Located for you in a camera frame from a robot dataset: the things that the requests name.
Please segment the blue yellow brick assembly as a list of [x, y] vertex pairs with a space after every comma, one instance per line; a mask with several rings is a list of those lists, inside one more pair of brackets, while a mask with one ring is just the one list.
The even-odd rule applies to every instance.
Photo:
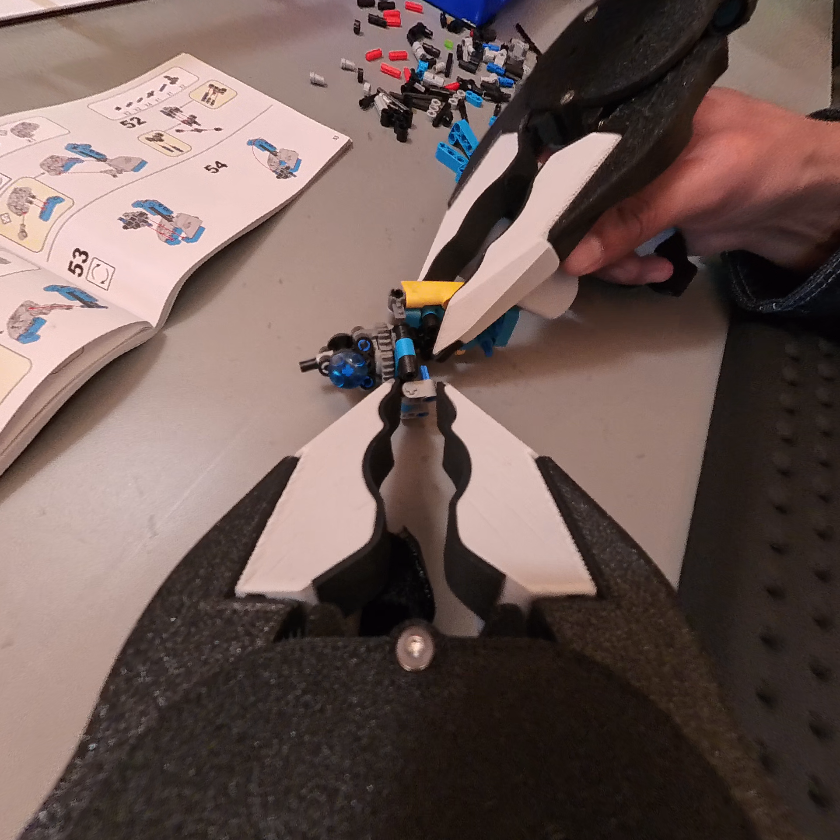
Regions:
[[[461, 281], [404, 281], [393, 289], [388, 307], [393, 319], [403, 319], [412, 332], [415, 349], [424, 361], [433, 359], [434, 344], [450, 298], [464, 285]], [[457, 345], [455, 353], [481, 349], [486, 357], [495, 348], [505, 348], [518, 324], [520, 309], [513, 307], [467, 343]]]

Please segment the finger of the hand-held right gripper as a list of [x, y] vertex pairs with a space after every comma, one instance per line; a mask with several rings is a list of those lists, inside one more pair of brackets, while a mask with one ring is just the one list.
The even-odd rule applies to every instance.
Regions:
[[499, 134], [470, 176], [441, 223], [420, 281], [455, 280], [478, 256], [494, 225], [518, 217], [539, 172], [537, 156], [519, 133]]
[[618, 133], [589, 133], [542, 165], [518, 217], [450, 298], [434, 345], [435, 357], [443, 358], [457, 342], [473, 340], [558, 269], [560, 257], [549, 242], [551, 227], [621, 138]]

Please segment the open instruction booklet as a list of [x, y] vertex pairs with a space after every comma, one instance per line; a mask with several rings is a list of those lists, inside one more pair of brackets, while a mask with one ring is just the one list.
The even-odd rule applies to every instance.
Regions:
[[1, 470], [184, 281], [351, 145], [180, 55], [97, 96], [2, 117]]

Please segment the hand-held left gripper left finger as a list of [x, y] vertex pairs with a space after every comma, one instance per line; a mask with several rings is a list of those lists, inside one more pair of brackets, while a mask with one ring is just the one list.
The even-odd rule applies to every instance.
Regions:
[[370, 601], [388, 559], [382, 483], [394, 466], [402, 390], [387, 381], [296, 454], [236, 596]]

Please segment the black blue gear brick assembly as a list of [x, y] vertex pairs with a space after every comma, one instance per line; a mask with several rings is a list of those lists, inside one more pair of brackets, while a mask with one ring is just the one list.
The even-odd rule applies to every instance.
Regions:
[[427, 417], [437, 399], [426, 363], [432, 358], [440, 317], [435, 309], [411, 311], [394, 324], [354, 328], [333, 335], [320, 351], [299, 363], [344, 390], [371, 391], [394, 381], [402, 388], [403, 421]]

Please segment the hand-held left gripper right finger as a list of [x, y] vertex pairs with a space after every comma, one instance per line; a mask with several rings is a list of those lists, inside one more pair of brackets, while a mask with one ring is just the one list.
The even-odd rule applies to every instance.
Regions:
[[444, 572], [481, 620], [543, 597], [594, 596], [596, 587], [551, 489], [544, 459], [452, 385], [437, 388], [448, 505]]

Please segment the blue plastic bin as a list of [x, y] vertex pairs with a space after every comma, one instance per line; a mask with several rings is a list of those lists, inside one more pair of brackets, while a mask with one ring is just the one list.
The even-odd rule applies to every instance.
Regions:
[[476, 26], [483, 26], [491, 22], [508, 3], [506, 0], [428, 2], [450, 17], [464, 20]]

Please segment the person's right hand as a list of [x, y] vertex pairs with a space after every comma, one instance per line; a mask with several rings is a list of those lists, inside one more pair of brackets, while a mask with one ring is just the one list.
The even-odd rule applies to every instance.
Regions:
[[837, 249], [838, 216], [838, 124], [714, 87], [675, 162], [605, 212], [561, 267], [624, 285], [664, 281], [669, 262], [636, 248], [677, 228], [694, 256], [746, 250], [810, 272]]

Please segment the pile of loose brick pieces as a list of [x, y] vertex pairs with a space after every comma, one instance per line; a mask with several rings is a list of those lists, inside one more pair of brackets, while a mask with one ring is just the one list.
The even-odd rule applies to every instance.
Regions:
[[488, 106], [488, 127], [530, 74], [542, 51], [521, 24], [501, 38], [494, 19], [483, 26], [450, 17], [429, 2], [358, 1], [353, 35], [403, 35], [407, 48], [366, 47], [359, 60], [341, 59], [341, 69], [362, 85], [360, 108], [375, 111], [383, 128], [406, 143], [416, 119], [445, 130], [435, 159], [458, 182], [479, 137], [471, 109]]

